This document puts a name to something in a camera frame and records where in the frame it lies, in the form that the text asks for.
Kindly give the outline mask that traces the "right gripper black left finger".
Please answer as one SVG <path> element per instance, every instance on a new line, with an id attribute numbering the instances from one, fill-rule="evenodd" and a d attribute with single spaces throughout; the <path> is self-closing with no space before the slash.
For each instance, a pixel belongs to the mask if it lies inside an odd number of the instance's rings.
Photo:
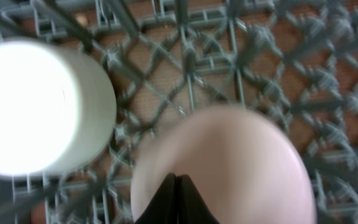
<path id="1" fill-rule="evenodd" d="M 135 224 L 177 224 L 178 186 L 175 174 L 168 174 Z"/>

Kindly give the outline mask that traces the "cream shallow bowl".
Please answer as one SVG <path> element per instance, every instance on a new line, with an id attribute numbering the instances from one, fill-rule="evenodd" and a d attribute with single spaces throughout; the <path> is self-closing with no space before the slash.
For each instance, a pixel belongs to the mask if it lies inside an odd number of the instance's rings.
<path id="1" fill-rule="evenodd" d="M 113 85 L 79 51 L 0 42 L 0 179 L 62 175 L 93 162 L 116 125 Z"/>

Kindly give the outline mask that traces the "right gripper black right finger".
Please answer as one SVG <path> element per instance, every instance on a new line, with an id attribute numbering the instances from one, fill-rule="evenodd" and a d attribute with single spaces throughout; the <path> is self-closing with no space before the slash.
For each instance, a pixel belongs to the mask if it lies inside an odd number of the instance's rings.
<path id="1" fill-rule="evenodd" d="M 179 224 L 219 224 L 189 175 L 177 177 L 177 209 Z"/>

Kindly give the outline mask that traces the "pink food bowl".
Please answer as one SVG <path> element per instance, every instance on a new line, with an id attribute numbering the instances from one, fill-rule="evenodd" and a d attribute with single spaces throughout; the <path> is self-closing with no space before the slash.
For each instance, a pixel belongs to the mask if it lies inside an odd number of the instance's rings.
<path id="1" fill-rule="evenodd" d="M 134 221 L 168 174 L 189 175 L 219 223 L 315 223 L 313 190 L 290 140 L 238 106 L 198 110 L 140 151 L 131 182 Z"/>

